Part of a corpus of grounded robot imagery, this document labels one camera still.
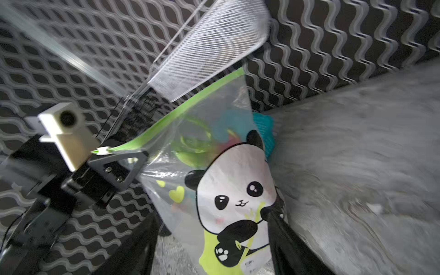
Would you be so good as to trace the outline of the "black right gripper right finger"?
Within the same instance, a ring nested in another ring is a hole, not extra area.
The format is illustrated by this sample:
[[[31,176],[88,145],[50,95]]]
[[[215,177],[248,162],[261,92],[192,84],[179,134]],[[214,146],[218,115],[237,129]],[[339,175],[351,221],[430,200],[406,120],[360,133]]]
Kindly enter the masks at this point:
[[[277,275],[332,275],[333,271],[319,259],[282,217],[281,210],[265,207],[261,217],[268,223],[273,267]]]

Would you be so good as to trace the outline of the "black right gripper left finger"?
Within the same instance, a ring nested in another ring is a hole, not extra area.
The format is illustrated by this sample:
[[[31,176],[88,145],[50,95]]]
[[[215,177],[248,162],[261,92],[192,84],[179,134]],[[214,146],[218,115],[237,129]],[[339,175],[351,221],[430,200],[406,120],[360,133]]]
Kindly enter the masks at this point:
[[[154,262],[159,228],[157,213],[149,213],[117,251],[92,273],[94,275],[149,275]]]

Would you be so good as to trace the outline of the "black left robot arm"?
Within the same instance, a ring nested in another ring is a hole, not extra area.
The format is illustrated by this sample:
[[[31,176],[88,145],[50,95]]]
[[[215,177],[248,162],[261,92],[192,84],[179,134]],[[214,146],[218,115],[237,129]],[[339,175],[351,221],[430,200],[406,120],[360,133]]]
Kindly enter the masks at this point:
[[[156,212],[132,173],[108,157],[71,172],[39,136],[1,163],[3,275],[147,275]]]

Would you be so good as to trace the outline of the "panda print zip-top bag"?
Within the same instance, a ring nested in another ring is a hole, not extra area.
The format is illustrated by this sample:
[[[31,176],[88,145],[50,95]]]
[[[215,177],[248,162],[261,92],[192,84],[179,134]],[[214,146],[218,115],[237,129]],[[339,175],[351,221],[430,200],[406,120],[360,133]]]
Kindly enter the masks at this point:
[[[113,168],[106,168],[108,159]],[[238,69],[135,139],[101,146],[89,164],[138,180],[199,273],[252,275],[271,258],[267,214],[282,214],[263,139]]]

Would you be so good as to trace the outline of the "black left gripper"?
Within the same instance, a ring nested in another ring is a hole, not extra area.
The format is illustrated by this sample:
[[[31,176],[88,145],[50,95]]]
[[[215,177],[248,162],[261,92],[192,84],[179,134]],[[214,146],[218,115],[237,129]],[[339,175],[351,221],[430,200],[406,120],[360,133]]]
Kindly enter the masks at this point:
[[[61,188],[84,205],[103,209],[117,193],[129,188],[148,158],[146,151],[95,155],[73,172]]]

